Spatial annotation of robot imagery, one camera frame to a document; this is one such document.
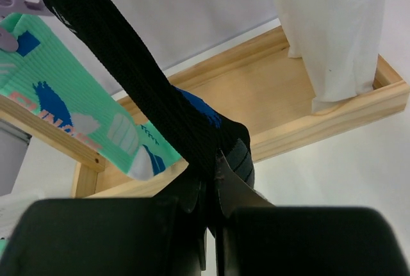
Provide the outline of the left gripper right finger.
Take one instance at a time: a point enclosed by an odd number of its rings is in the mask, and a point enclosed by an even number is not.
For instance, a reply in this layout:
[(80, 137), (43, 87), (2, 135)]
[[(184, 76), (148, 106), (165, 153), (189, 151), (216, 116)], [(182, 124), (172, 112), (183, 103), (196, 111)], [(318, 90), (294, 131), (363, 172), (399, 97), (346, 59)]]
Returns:
[(216, 156), (219, 275), (408, 275), (385, 218), (368, 207), (275, 206)]

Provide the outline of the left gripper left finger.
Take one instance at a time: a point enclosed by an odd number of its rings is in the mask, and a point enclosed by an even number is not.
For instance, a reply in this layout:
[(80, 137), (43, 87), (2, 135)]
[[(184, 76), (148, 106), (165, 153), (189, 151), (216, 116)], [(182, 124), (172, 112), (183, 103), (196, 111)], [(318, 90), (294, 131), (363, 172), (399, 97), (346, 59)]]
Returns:
[(189, 166), (151, 198), (45, 199), (1, 256), (2, 275), (200, 275), (202, 183)]

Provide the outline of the white cloth on hanger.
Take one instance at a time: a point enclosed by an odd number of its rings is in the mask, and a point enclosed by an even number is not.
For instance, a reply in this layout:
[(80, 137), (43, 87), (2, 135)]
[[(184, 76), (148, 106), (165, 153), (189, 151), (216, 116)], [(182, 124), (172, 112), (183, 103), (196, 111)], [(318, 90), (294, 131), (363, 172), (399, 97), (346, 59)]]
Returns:
[(371, 92), (385, 0), (274, 0), (289, 42), (302, 58), (315, 98), (312, 111)]

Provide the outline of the white plastic basket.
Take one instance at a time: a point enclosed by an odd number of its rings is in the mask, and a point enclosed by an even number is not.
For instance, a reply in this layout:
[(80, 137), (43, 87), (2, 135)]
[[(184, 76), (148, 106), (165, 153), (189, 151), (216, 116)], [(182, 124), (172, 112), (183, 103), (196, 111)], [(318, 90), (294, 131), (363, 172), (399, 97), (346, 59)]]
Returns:
[(43, 198), (42, 193), (32, 191), (1, 196), (1, 239), (9, 238), (25, 210)]

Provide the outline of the green sock rear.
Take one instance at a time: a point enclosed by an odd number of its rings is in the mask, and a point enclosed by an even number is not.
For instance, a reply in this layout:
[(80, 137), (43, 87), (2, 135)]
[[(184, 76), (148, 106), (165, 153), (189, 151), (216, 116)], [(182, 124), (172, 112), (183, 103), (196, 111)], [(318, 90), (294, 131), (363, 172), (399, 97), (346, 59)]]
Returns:
[(135, 124), (35, 15), (1, 21), (1, 94), (133, 179), (148, 181), (181, 158), (152, 123)]

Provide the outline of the wooden clothes rack frame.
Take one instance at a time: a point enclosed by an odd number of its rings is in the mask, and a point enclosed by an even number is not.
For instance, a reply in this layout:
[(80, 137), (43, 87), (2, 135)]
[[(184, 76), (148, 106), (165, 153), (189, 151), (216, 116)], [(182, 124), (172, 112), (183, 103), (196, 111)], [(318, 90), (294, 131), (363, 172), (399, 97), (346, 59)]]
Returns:
[[(379, 58), (373, 90), (317, 113), (301, 59), (288, 57), (289, 44), (274, 28), (170, 77), (170, 82), (206, 101), (219, 113), (245, 124), (252, 158), (262, 161), (403, 111), (409, 85)], [(73, 197), (148, 197), (157, 194), (186, 163), (148, 182), (127, 178), (98, 153), (1, 98), (1, 118), (74, 158)]]

